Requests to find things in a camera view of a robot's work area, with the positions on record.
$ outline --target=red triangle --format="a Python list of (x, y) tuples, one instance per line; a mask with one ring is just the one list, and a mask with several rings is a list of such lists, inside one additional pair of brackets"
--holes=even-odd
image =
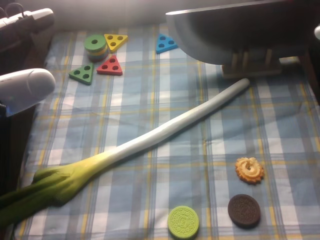
[(116, 55), (112, 55), (107, 61), (102, 63), (97, 69), (98, 74), (121, 76), (122, 69)]

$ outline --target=checkered cloth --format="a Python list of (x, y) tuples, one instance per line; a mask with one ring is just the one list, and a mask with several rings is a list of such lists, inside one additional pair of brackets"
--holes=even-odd
[[(54, 37), (46, 68), (55, 76), (56, 88), (37, 109), (23, 186), (39, 168), (115, 148), (234, 83), (223, 79), (220, 66), (199, 62), (180, 49), (157, 55), (158, 34), (168, 34), (164, 25), (113, 33), (129, 36), (116, 52), (123, 75), (94, 71), (91, 86), (69, 79), (68, 72), (89, 63), (83, 43), (93, 32)], [(169, 212), (189, 206), (199, 216), (199, 240), (320, 239), (319, 116), (301, 66), (286, 64), (281, 75), (252, 78), (251, 88), (209, 117), (106, 170), (64, 206), (24, 220), (14, 236), (171, 239)], [(238, 178), (235, 162), (240, 157), (262, 163), (261, 184)], [(240, 229), (230, 220), (228, 202), (237, 194), (259, 203), (258, 227)]]

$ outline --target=curved gray object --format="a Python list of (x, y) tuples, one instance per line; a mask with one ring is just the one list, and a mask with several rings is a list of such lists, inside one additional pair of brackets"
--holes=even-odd
[(304, 55), (319, 24), (317, 3), (264, 0), (166, 13), (169, 34), (199, 61), (231, 64), (233, 51), (250, 60)]

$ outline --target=yellow triangle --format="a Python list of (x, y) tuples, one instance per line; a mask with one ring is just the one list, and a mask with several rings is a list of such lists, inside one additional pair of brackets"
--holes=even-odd
[(109, 45), (111, 53), (117, 51), (118, 48), (128, 41), (127, 35), (105, 34), (104, 37)]

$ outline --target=blue triangle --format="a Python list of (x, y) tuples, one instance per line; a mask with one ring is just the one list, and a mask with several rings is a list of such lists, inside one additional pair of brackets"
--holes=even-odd
[(176, 49), (177, 47), (178, 45), (176, 44), (176, 42), (173, 40), (172, 37), (169, 37), (160, 33), (156, 41), (155, 52), (157, 54), (160, 54), (172, 49)]

